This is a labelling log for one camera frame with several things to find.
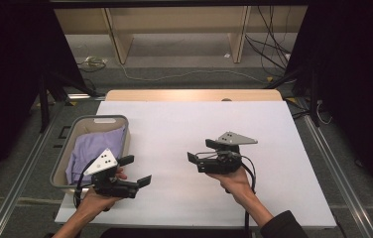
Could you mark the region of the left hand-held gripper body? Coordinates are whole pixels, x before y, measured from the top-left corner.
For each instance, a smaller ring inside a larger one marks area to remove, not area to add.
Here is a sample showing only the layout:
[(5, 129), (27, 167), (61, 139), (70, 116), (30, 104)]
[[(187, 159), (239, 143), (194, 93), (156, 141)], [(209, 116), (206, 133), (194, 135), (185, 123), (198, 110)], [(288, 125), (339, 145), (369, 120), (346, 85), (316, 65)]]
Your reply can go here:
[(120, 168), (118, 160), (109, 149), (105, 149), (83, 172), (90, 176), (97, 194), (103, 196), (134, 198), (139, 187), (136, 182), (125, 181), (116, 175)]

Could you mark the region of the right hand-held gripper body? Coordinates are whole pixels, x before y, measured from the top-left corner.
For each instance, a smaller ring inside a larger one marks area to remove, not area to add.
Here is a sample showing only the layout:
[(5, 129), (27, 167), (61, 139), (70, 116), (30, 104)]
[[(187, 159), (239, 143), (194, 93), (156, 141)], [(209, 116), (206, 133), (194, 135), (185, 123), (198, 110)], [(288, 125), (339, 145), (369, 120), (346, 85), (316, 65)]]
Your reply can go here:
[(242, 166), (241, 145), (253, 145), (258, 141), (234, 132), (225, 132), (216, 140), (222, 145), (220, 150), (200, 152), (197, 155), (197, 170), (200, 173), (227, 175), (236, 172)]

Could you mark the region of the purple shorts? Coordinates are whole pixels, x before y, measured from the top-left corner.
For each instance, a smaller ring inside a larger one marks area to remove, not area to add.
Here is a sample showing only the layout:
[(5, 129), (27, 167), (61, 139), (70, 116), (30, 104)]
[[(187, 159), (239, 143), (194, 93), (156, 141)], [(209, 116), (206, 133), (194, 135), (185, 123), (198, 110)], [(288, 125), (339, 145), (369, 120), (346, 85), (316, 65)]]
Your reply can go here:
[(83, 169), (105, 149), (117, 158), (123, 148), (125, 127), (108, 132), (95, 132), (78, 136), (65, 170), (68, 184), (77, 184)]

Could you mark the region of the grey beige plastic basket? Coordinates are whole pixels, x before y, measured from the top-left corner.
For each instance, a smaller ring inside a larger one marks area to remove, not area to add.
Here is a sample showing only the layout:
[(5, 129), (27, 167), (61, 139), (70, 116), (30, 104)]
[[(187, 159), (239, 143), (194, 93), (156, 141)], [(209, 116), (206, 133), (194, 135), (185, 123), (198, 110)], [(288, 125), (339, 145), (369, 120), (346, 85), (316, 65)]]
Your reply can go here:
[(129, 122), (122, 115), (87, 115), (77, 118), (71, 125), (67, 138), (65, 139), (60, 155), (51, 174), (51, 185), (65, 193), (73, 194), (76, 184), (68, 184), (65, 170), (67, 168), (71, 152), (78, 136), (95, 133), (108, 132), (125, 127), (123, 148), (117, 158), (127, 155), (129, 148)]

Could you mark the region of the person's right hand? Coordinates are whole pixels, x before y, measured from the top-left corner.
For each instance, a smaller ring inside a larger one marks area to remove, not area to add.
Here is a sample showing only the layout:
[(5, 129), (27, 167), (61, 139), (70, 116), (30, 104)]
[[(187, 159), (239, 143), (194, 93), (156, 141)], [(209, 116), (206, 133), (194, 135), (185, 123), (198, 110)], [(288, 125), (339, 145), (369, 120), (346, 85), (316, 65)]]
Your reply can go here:
[(239, 168), (236, 172), (227, 175), (208, 174), (208, 176), (217, 179), (238, 203), (255, 197), (244, 168)]

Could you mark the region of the person's left hand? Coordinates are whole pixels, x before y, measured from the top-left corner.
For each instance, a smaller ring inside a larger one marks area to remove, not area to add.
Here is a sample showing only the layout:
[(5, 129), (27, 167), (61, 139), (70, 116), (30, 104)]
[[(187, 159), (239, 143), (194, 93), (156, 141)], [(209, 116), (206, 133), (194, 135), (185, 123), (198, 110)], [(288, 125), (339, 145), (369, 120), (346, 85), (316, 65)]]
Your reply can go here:
[(97, 194), (93, 188), (90, 188), (76, 212), (96, 216), (100, 212), (111, 208), (119, 200), (121, 200), (121, 197), (103, 196)]

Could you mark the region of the light wooden table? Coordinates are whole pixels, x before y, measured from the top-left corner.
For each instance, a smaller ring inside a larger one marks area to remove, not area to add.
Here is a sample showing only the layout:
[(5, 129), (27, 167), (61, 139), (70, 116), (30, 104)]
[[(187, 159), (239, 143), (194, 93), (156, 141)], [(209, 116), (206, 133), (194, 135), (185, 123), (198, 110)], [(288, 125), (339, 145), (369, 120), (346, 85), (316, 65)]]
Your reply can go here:
[(114, 89), (106, 101), (282, 101), (276, 89)]

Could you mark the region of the person's dark clothing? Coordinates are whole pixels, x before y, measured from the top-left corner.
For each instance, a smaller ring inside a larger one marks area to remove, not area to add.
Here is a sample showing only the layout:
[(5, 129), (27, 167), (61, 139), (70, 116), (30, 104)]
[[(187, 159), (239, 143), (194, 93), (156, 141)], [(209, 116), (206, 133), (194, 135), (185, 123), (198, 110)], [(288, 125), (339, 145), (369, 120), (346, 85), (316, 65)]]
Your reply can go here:
[(249, 238), (241, 229), (111, 228), (100, 238)]

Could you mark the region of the black tripod stand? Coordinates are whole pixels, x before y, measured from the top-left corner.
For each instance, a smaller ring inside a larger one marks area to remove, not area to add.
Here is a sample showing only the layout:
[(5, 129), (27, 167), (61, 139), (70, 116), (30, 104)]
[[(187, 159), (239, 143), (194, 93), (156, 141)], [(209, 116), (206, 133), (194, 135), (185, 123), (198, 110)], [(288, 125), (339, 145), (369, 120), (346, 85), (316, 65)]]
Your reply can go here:
[(287, 72), (280, 79), (270, 82), (265, 89), (275, 89), (278, 86), (295, 79), (296, 83), (292, 89), (295, 96), (301, 97), (308, 95), (310, 97), (310, 118), (316, 127), (319, 126), (317, 117), (318, 100), (318, 69), (316, 66), (303, 65)]
[(88, 88), (79, 72), (75, 76), (69, 76), (55, 70), (43, 70), (38, 80), (38, 86), (42, 122), (40, 129), (41, 133), (46, 131), (51, 121), (49, 96), (51, 96), (57, 102), (68, 101), (69, 94), (64, 89), (66, 86), (75, 88), (90, 97), (103, 96), (103, 93), (99, 93), (95, 89)]

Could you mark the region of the person's dark right sleeve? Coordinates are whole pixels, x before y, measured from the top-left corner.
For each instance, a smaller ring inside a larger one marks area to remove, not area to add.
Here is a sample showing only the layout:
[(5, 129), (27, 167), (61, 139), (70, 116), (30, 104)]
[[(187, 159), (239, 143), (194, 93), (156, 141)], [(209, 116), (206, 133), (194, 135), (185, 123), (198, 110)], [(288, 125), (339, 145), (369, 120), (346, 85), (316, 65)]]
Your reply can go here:
[(309, 238), (290, 210), (273, 217), (262, 226), (260, 233), (263, 238)]

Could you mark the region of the light wooden shelf unit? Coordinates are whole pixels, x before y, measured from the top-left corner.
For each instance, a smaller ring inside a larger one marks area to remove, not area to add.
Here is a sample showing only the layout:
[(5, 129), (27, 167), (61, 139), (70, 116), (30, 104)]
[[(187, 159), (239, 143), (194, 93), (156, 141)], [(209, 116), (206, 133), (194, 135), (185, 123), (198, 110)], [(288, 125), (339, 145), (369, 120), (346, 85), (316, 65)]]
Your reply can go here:
[(233, 61), (239, 63), (247, 33), (263, 33), (268, 25), (275, 33), (296, 33), (306, 11), (305, 6), (287, 5), (56, 9), (55, 14), (67, 35), (108, 35), (121, 63), (136, 34), (186, 33), (225, 34)]

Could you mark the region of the black curtain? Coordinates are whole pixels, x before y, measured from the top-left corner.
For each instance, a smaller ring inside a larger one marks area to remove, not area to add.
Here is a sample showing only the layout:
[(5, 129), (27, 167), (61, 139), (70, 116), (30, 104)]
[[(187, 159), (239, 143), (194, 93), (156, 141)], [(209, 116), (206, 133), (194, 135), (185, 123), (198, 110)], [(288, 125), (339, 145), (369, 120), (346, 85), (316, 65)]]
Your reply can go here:
[(57, 99), (84, 85), (49, 0), (0, 0), (0, 161), (11, 150), (40, 91)]
[(311, 88), (373, 177), (373, 0), (308, 4), (287, 71), (301, 68), (295, 91)]

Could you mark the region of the black metal bar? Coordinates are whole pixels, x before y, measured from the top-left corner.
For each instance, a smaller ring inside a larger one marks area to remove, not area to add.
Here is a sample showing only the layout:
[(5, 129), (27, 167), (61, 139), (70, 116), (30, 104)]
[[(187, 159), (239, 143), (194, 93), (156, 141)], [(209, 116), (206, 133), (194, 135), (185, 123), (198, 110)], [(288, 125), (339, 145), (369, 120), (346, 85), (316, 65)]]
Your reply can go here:
[(55, 8), (301, 6), (313, 0), (48, 0)]

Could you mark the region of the aluminium floor rail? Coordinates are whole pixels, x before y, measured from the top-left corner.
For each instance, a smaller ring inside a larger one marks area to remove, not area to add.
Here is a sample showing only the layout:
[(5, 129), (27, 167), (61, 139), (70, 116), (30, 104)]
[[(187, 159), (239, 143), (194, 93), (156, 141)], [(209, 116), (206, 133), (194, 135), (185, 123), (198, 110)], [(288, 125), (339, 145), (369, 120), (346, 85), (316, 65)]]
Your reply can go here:
[(373, 222), (353, 189), (319, 127), (309, 116), (305, 122), (363, 238), (373, 238)]
[(17, 168), (18, 173), (16, 177), (11, 179), (10, 171), (2, 173), (2, 176), (6, 176), (6, 180), (10, 180), (12, 184), (6, 189), (6, 195), (0, 197), (0, 238), (51, 136), (53, 126), (63, 109), (63, 102), (57, 102), (53, 106), (50, 123), (34, 137), (34, 145), (31, 147), (31, 151), (25, 158), (24, 163)]

